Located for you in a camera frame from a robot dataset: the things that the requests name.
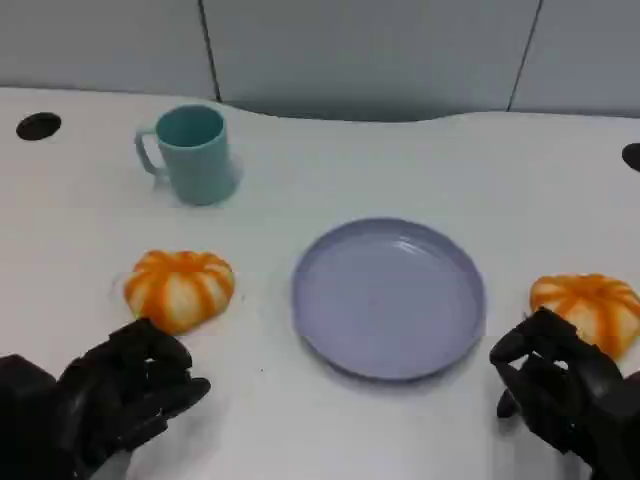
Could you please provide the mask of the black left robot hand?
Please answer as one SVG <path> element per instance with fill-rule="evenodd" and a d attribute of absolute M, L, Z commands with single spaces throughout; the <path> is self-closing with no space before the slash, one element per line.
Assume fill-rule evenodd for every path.
<path fill-rule="evenodd" d="M 162 434 L 211 389 L 192 366 L 188 349 L 148 318 L 112 332 L 38 395 L 38 472 L 88 479 L 114 455 Z"/>

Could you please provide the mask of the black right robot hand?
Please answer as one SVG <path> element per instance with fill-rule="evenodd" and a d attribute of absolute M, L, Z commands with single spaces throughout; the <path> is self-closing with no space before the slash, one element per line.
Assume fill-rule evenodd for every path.
<path fill-rule="evenodd" d="M 638 374 L 623 376 L 544 307 L 506 333 L 489 360 L 505 385 L 498 418 L 520 415 L 547 444 L 581 458 L 594 479 L 638 478 Z"/>

